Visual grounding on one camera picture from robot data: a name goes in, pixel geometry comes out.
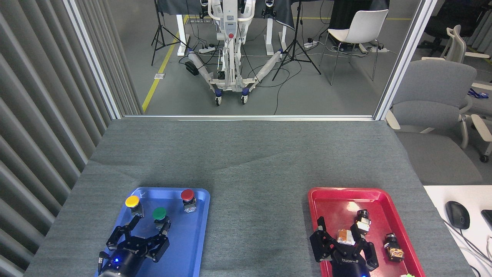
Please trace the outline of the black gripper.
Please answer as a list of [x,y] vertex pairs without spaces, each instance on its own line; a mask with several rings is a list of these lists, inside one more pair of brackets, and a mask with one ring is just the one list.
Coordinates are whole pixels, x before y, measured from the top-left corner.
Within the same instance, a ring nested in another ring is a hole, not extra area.
[[145,245],[124,245],[117,247],[122,235],[125,238],[131,237],[131,231],[136,227],[141,215],[133,216],[130,223],[123,226],[116,226],[106,242],[106,247],[110,250],[109,259],[102,266],[100,277],[135,277],[141,269],[143,261],[147,258],[154,263],[158,263],[170,245],[167,233],[171,226],[170,219],[154,220],[155,228],[158,233],[146,238]]
[[327,232],[325,219],[320,216],[317,228],[310,236],[315,261],[331,261],[332,277],[370,277],[370,272],[376,270],[379,263],[374,244],[366,240],[368,229],[361,229],[359,223],[354,223],[350,231],[355,245],[343,255],[337,251],[337,241]]

